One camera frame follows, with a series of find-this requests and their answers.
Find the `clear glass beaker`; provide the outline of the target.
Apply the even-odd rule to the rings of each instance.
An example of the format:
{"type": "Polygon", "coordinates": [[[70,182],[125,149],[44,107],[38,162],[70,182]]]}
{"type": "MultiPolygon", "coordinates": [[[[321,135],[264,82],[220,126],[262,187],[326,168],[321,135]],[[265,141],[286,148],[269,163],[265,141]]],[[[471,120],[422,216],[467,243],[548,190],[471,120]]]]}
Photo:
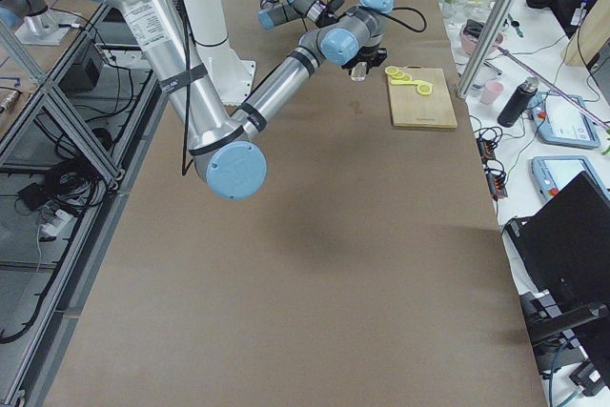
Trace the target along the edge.
{"type": "Polygon", "coordinates": [[[354,82],[363,82],[368,74],[368,64],[358,62],[350,71],[350,77],[354,82]]]}

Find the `pink cup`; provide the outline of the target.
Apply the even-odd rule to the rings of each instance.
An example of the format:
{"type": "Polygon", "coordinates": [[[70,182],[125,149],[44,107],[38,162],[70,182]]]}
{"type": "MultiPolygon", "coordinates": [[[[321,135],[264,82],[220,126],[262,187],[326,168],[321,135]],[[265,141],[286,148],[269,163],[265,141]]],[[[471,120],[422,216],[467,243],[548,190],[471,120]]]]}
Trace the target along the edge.
{"type": "Polygon", "coordinates": [[[493,105],[503,92],[503,85],[496,80],[489,80],[485,83],[479,102],[483,105],[493,105]]]}

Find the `yellow plastic knife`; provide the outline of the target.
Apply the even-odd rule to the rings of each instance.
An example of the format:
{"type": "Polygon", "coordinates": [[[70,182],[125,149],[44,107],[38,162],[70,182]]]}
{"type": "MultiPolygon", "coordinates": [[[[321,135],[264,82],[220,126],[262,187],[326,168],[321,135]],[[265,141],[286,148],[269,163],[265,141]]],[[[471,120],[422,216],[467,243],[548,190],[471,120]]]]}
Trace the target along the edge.
{"type": "Polygon", "coordinates": [[[411,86],[416,86],[418,88],[421,87],[427,87],[427,88],[432,88],[432,84],[430,82],[427,82],[425,80],[405,80],[405,79],[391,79],[390,80],[390,84],[391,85],[411,85],[411,86]]]}

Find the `wooden cutting board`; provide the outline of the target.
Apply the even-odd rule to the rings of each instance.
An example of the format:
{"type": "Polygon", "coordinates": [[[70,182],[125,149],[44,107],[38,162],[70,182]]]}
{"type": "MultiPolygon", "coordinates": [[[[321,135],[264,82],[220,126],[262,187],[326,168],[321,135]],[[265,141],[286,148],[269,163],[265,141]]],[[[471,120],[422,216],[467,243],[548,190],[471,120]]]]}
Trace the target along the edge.
{"type": "Polygon", "coordinates": [[[388,84],[390,114],[394,127],[421,130],[453,130],[458,126],[444,72],[436,68],[398,67],[412,80],[425,80],[433,85],[430,95],[421,95],[416,86],[388,84]]]}

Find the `pink bowl with cloth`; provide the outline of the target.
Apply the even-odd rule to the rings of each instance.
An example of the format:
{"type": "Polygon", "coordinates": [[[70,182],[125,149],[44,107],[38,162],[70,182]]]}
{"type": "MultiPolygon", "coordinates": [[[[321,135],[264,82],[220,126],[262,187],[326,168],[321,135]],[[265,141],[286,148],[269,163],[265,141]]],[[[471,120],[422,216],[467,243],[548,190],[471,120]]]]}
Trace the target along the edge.
{"type": "Polygon", "coordinates": [[[468,19],[461,28],[459,33],[460,44],[461,48],[468,56],[471,56],[474,53],[484,28],[485,24],[483,22],[475,21],[473,19],[468,19]]]}

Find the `black water bottle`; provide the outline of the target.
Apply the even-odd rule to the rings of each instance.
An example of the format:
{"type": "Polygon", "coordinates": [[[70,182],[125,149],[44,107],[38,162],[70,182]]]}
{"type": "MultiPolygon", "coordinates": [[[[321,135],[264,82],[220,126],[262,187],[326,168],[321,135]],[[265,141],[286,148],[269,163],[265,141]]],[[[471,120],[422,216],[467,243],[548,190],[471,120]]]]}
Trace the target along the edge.
{"type": "Polygon", "coordinates": [[[536,77],[527,77],[516,87],[505,106],[500,111],[497,122],[501,127],[510,128],[527,109],[530,100],[536,95],[539,80],[536,77]]]}

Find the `white pillar base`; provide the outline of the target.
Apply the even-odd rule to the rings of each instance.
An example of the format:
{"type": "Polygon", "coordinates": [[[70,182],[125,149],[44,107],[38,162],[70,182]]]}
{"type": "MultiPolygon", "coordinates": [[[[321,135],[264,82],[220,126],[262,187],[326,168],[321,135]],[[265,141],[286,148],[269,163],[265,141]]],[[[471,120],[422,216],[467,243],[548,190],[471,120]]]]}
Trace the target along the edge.
{"type": "Polygon", "coordinates": [[[197,53],[221,101],[241,104],[250,94],[255,62],[242,60],[230,45],[221,0],[183,0],[197,53]]]}

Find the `blue teach pendant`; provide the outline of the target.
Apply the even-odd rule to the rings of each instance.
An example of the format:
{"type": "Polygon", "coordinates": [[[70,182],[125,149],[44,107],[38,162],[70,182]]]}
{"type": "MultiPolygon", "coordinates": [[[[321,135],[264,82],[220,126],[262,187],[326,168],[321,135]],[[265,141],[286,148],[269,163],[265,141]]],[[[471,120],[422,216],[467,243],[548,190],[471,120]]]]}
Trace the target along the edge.
{"type": "Polygon", "coordinates": [[[594,123],[577,106],[585,104],[580,96],[570,95],[575,104],[553,92],[538,92],[530,101],[529,114],[539,139],[549,145],[593,150],[600,146],[594,123]]]}
{"type": "Polygon", "coordinates": [[[581,172],[598,179],[592,164],[582,155],[536,156],[530,160],[530,168],[544,201],[551,200],[581,172]]]}

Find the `black laptop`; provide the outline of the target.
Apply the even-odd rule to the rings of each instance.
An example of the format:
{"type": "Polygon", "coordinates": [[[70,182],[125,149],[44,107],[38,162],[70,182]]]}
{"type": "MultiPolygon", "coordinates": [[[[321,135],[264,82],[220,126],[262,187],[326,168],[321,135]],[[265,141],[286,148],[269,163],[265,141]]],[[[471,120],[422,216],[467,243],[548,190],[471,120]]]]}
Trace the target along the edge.
{"type": "Polygon", "coordinates": [[[536,214],[504,231],[534,285],[569,309],[609,304],[609,197],[581,172],[536,214]]]}

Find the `aluminium frame post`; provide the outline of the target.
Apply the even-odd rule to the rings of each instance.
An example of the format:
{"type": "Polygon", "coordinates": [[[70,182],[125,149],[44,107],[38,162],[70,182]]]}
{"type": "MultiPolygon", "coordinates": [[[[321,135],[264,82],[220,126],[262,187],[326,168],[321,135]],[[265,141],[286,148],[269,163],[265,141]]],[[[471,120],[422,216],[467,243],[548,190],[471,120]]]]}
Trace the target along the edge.
{"type": "Polygon", "coordinates": [[[457,98],[465,99],[468,91],[475,81],[480,68],[490,51],[496,44],[499,28],[507,17],[514,0],[497,0],[492,8],[485,27],[479,37],[478,43],[457,84],[457,98]]]}

